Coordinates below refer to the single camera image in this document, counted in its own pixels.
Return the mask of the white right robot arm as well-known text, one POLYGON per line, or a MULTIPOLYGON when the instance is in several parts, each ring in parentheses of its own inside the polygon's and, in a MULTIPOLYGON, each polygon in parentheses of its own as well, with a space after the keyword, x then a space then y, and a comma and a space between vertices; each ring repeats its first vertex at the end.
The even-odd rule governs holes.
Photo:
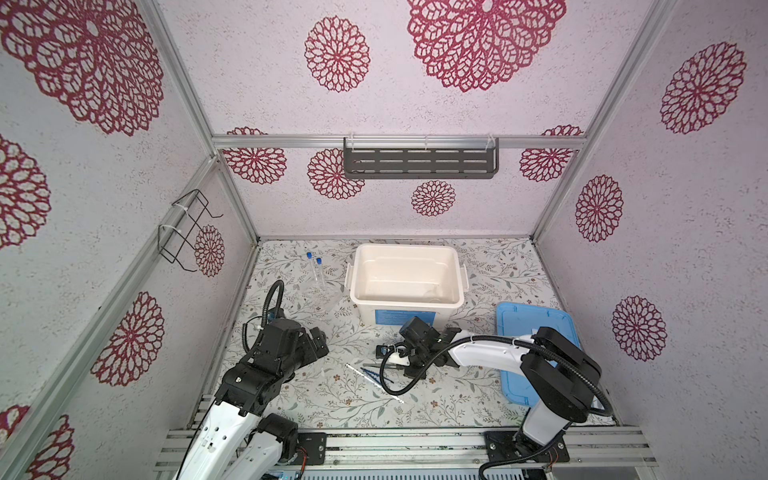
POLYGON ((380 385, 401 396, 427 376, 430 367, 484 367, 525 378, 539 397, 511 444, 481 466, 489 468, 558 458, 557 445, 573 424, 614 415, 599 386, 601 367, 564 335, 540 327, 531 335, 481 335, 455 327, 440 332, 418 317, 399 330, 401 340, 383 354, 380 385))

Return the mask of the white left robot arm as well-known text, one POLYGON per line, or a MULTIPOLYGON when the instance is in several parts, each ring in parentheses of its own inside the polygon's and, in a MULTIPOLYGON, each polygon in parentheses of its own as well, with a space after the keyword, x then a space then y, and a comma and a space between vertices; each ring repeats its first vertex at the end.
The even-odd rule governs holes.
POLYGON ((326 334, 275 319, 225 372, 177 469, 177 479, 260 479, 295 459, 298 424, 265 410, 296 372, 323 357, 326 334))

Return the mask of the thin blue capped test tube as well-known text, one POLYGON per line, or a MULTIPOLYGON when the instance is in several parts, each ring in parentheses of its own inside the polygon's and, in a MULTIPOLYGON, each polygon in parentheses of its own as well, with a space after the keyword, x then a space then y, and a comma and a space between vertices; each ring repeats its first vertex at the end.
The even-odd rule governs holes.
POLYGON ((323 260, 322 260, 322 258, 317 257, 315 261, 316 261, 317 270, 318 270, 319 283, 320 283, 320 285, 325 286, 326 283, 327 283, 327 280, 326 280, 323 260))

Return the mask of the white plastic bin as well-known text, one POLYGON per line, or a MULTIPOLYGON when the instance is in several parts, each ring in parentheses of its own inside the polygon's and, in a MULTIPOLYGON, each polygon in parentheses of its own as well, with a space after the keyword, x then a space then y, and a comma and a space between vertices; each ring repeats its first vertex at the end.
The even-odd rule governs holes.
POLYGON ((449 246, 362 244, 346 267, 344 288, 366 325, 401 326, 412 317, 442 329, 464 305, 466 267, 449 246), (450 288, 453 303, 422 302, 425 287, 450 288))

